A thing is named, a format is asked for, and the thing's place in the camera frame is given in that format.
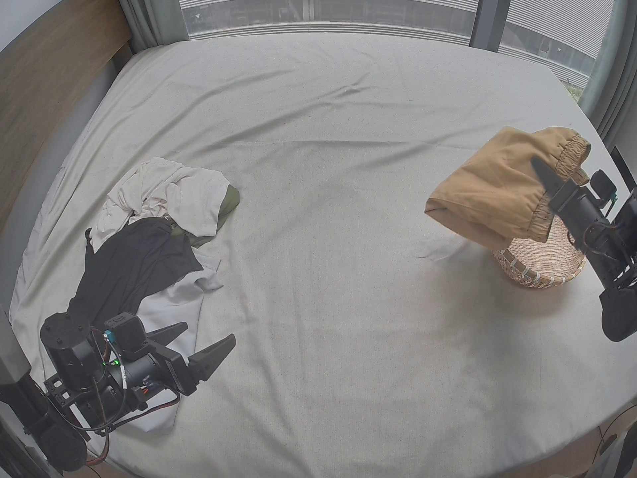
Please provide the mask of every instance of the building exterior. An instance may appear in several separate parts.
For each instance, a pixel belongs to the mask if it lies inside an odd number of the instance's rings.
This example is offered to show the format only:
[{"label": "building exterior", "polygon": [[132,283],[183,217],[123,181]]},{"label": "building exterior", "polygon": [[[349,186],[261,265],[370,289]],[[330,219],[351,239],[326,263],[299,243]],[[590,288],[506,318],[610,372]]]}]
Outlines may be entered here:
[{"label": "building exterior", "polygon": [[[193,39],[348,31],[469,44],[478,0],[179,0]],[[583,88],[613,0],[511,0],[499,52],[541,62]]]}]

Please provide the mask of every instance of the white bed sheet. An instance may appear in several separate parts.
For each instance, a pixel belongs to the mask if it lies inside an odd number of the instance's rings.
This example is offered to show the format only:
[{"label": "white bed sheet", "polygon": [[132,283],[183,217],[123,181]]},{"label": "white bed sheet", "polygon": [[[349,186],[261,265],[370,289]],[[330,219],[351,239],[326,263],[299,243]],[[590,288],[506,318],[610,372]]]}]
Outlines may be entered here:
[{"label": "white bed sheet", "polygon": [[558,450],[637,393],[637,337],[601,330],[590,266],[543,291],[423,214],[503,126],[572,127],[624,187],[551,72],[426,40],[216,38],[133,57],[51,188],[13,327],[39,344],[84,269],[84,229],[153,155],[220,170],[241,203],[202,251],[222,259],[197,348],[237,346],[168,436],[122,427],[111,460],[146,477],[493,474]]}]

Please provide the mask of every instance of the black garment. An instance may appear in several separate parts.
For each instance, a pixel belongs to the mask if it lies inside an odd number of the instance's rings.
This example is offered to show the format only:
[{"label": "black garment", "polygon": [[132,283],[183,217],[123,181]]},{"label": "black garment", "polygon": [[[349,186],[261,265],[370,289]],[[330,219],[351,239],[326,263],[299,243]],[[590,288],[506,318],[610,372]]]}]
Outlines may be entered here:
[{"label": "black garment", "polygon": [[100,330],[123,312],[137,313],[146,296],[203,267],[186,235],[171,236],[163,218],[143,218],[125,226],[93,253],[86,230],[84,275],[68,312],[81,313]]}]

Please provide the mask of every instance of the basket rim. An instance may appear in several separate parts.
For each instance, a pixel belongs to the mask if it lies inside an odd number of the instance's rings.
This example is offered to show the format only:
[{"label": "basket rim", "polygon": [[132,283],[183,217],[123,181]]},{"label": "basket rim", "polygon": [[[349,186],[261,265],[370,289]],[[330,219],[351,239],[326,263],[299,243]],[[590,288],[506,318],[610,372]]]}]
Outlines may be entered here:
[{"label": "basket rim", "polygon": [[513,253],[511,253],[508,248],[505,250],[491,250],[491,252],[496,256],[496,258],[499,256],[505,259],[509,267],[515,268],[517,272],[522,276],[532,279],[533,283],[541,283],[542,285],[547,286],[564,285],[565,283],[573,280],[578,274],[580,274],[582,272],[582,269],[584,269],[584,266],[586,265],[586,256],[583,256],[580,265],[573,273],[570,273],[566,276],[549,276],[538,273],[530,267],[525,266],[519,259],[516,259],[516,257],[514,257]]}]

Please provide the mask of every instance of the wooden headboard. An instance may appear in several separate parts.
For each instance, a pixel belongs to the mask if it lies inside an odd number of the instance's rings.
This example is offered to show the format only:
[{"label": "wooden headboard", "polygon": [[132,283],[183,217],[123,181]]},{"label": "wooden headboard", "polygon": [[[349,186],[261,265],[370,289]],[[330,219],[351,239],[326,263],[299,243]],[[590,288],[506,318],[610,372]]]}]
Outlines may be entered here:
[{"label": "wooden headboard", "polygon": [[44,142],[130,38],[119,0],[63,0],[0,52],[0,231]]}]

